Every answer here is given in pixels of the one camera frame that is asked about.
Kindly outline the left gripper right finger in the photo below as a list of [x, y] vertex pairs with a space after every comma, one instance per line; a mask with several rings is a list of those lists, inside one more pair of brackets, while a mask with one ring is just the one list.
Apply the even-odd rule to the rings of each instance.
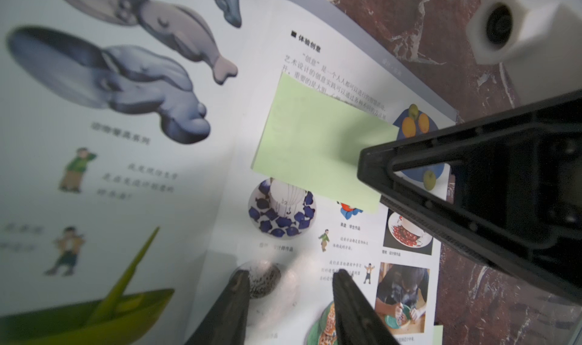
[[337, 342], [341, 345], [398, 345], [350, 274], [333, 274]]

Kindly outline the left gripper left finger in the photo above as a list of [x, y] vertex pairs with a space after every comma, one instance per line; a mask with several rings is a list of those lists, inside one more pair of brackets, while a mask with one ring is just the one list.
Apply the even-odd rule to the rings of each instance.
[[244, 344], [250, 301], [249, 271], [237, 270], [186, 345]]

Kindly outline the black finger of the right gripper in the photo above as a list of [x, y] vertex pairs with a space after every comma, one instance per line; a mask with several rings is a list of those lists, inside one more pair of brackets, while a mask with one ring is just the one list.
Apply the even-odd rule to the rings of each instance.
[[364, 149], [389, 208], [491, 268], [581, 301], [581, 93]]

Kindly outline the yellow art textbook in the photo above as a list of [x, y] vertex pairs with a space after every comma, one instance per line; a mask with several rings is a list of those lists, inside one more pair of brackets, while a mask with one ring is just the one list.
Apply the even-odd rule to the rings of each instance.
[[247, 270], [246, 344], [331, 343], [339, 269], [433, 334], [441, 245], [253, 171], [282, 75], [393, 124], [454, 111], [329, 0], [1, 0], [1, 342], [182, 344]]

